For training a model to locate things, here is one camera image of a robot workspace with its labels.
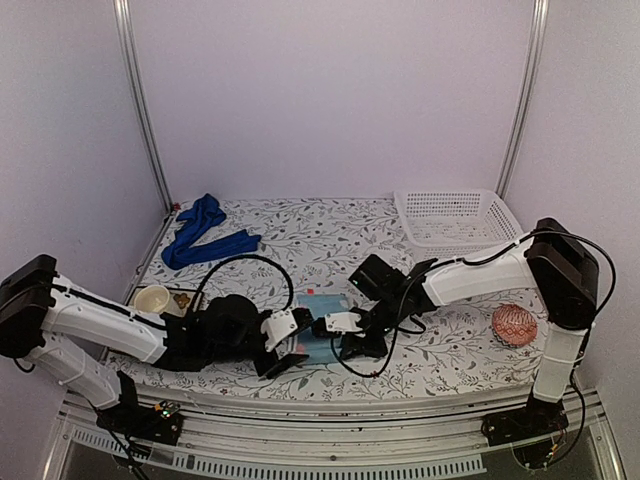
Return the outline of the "light blue orange dotted towel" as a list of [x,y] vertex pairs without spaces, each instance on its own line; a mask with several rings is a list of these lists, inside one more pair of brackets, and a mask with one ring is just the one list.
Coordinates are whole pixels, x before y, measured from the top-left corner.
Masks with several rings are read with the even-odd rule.
[[295,354],[307,356],[306,365],[337,363],[342,335],[362,330],[358,326],[361,315],[349,308],[342,294],[299,293],[294,306],[311,315],[311,326],[298,333],[291,344]]

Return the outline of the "dark blue towel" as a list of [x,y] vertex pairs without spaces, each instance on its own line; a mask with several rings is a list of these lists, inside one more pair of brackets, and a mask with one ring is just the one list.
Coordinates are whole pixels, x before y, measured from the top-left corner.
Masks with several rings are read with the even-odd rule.
[[162,251],[162,261],[170,269],[180,270],[194,264],[256,252],[262,237],[251,235],[246,229],[197,245],[207,232],[220,226],[226,218],[220,202],[211,194],[206,193],[197,199],[191,208],[176,218],[182,226],[175,232],[174,240]]

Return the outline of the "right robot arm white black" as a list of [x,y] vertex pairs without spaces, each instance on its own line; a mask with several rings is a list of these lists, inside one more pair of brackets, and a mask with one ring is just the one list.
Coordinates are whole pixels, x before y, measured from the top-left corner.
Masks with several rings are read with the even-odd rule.
[[532,387],[533,400],[517,415],[517,427],[537,436],[552,424],[558,403],[569,383],[579,350],[603,307],[598,296],[600,268],[597,254],[604,249],[569,232],[556,219],[539,220],[518,239],[468,257],[418,262],[404,274],[371,254],[350,276],[374,305],[354,308],[326,323],[331,333],[354,341],[356,352],[365,342],[384,353],[386,333],[405,318],[448,306],[460,300],[513,289],[534,289],[546,310],[550,331]]

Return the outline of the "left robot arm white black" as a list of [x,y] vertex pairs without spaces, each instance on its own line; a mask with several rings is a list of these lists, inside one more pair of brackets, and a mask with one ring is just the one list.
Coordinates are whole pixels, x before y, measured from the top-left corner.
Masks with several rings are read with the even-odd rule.
[[134,382],[97,362],[77,339],[128,354],[155,368],[199,372],[215,362],[250,360],[260,377],[273,378],[304,360],[279,356],[286,339],[310,327],[308,309],[292,304],[259,311],[246,297],[227,295],[184,315],[148,313],[91,293],[56,270],[41,254],[1,282],[1,354],[43,368],[83,395],[128,434],[148,426]]

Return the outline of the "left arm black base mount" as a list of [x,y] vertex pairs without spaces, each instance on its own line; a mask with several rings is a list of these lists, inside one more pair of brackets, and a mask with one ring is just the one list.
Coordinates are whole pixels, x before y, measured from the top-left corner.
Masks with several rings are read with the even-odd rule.
[[96,425],[127,439],[148,440],[176,446],[182,432],[184,416],[179,403],[162,400],[154,406],[138,401],[135,382],[119,371],[120,393],[114,406],[98,409]]

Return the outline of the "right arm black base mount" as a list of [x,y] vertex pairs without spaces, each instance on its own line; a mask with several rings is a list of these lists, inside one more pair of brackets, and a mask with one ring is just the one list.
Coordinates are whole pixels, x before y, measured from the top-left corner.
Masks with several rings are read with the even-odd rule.
[[530,392],[523,407],[485,415],[480,431],[490,446],[497,446],[560,432],[568,426],[561,400],[546,402]]

